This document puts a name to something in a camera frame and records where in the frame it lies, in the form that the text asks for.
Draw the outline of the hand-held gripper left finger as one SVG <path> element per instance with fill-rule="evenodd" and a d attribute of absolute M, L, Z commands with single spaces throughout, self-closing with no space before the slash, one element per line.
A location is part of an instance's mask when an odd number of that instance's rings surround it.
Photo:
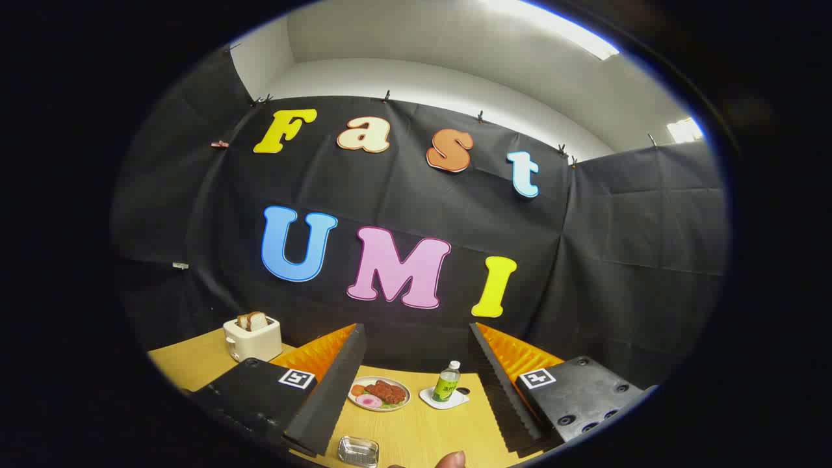
<path fill-rule="evenodd" d="M 366 349 L 365 326 L 353 324 L 274 363 L 244 359 L 189 398 L 260 445 L 323 456 Z"/>

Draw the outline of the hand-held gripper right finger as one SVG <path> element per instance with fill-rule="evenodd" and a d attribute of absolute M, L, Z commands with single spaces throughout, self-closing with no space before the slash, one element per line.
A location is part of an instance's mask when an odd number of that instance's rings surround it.
<path fill-rule="evenodd" d="M 560 359 L 481 323 L 469 324 L 467 346 L 507 450 L 520 456 L 576 443 L 651 394 L 591 357 Z"/>

